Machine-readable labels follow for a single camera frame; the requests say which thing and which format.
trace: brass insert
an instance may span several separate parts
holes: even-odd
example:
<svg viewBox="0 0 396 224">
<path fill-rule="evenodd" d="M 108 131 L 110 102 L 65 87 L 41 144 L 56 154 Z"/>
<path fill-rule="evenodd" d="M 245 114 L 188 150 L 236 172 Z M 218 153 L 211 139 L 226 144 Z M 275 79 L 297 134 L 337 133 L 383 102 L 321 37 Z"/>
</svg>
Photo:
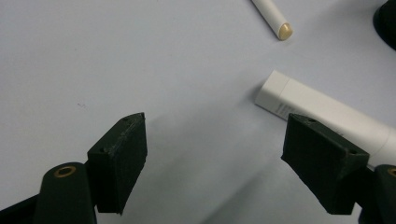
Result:
<svg viewBox="0 0 396 224">
<path fill-rule="evenodd" d="M 277 33 L 277 37 L 279 40 L 286 40 L 293 34 L 293 30 L 291 29 L 290 24 L 287 22 L 280 26 L 279 31 Z"/>
<path fill-rule="evenodd" d="M 57 178 L 63 178 L 72 175 L 75 171 L 76 171 L 75 166 L 64 166 L 59 168 L 57 171 L 55 171 L 54 175 Z"/>
</svg>

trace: marker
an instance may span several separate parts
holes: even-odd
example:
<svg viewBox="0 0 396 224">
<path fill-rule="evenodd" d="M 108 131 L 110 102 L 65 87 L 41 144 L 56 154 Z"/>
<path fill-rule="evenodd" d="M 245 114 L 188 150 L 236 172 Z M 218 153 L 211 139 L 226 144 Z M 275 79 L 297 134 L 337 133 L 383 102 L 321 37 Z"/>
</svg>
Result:
<svg viewBox="0 0 396 224">
<path fill-rule="evenodd" d="M 396 165 L 396 129 L 277 71 L 268 77 L 255 103 L 282 119 L 294 113 L 318 120 L 368 152 L 373 167 Z"/>
<path fill-rule="evenodd" d="M 277 9 L 273 1 L 252 0 L 252 2 L 271 26 L 278 39 L 286 40 L 293 34 L 290 24 L 286 21 L 282 13 L 280 13 L 279 9 Z"/>
</svg>

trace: black plastic part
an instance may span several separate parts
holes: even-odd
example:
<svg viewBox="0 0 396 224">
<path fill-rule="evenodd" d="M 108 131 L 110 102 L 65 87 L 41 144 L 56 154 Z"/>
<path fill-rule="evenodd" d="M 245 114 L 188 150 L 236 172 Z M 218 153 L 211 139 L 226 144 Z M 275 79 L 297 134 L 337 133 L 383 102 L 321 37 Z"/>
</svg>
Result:
<svg viewBox="0 0 396 224">
<path fill-rule="evenodd" d="M 355 203 L 351 174 L 366 169 L 367 152 L 314 119 L 290 114 L 281 159 L 328 213 L 351 214 Z"/>
<path fill-rule="evenodd" d="M 120 119 L 89 151 L 86 163 L 101 213 L 121 213 L 148 154 L 145 116 Z"/>
<path fill-rule="evenodd" d="M 94 224 L 95 212 L 85 165 L 69 162 L 43 177 L 34 224 Z"/>
<path fill-rule="evenodd" d="M 393 49 L 396 49 L 396 0 L 388 0 L 374 14 L 376 32 Z"/>
<path fill-rule="evenodd" d="M 369 168 L 358 171 L 351 178 L 356 203 L 361 206 L 360 224 L 382 224 L 382 217 L 375 198 L 375 174 Z"/>
<path fill-rule="evenodd" d="M 31 224 L 35 214 L 35 204 L 37 202 L 35 195 L 20 203 L 16 203 L 0 211 L 0 223 L 7 224 Z"/>
<path fill-rule="evenodd" d="M 396 223 L 396 166 L 375 167 L 375 197 L 385 224 Z"/>
</svg>

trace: white plastic cylinder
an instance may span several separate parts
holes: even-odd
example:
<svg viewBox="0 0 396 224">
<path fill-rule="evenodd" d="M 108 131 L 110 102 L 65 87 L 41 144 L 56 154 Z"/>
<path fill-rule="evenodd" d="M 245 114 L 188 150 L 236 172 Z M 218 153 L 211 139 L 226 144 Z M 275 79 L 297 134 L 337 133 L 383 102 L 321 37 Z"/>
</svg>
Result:
<svg viewBox="0 0 396 224">
<path fill-rule="evenodd" d="M 369 164 L 396 165 L 396 130 L 333 98 L 274 71 L 257 105 L 287 119 L 296 113 L 316 119 L 370 154 Z"/>
</svg>

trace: white tube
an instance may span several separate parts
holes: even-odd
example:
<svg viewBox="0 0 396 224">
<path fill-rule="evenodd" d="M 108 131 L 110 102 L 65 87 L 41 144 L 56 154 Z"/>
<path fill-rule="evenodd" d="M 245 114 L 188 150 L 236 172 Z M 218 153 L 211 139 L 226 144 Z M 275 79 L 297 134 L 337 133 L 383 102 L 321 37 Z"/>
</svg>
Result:
<svg viewBox="0 0 396 224">
<path fill-rule="evenodd" d="M 369 164 L 396 165 L 396 130 L 274 71 L 257 95 L 257 105 L 287 119 L 296 113 L 316 119 L 370 154 Z"/>
<path fill-rule="evenodd" d="M 288 39 L 293 31 L 285 17 L 271 0 L 252 0 L 280 40 Z"/>
</svg>

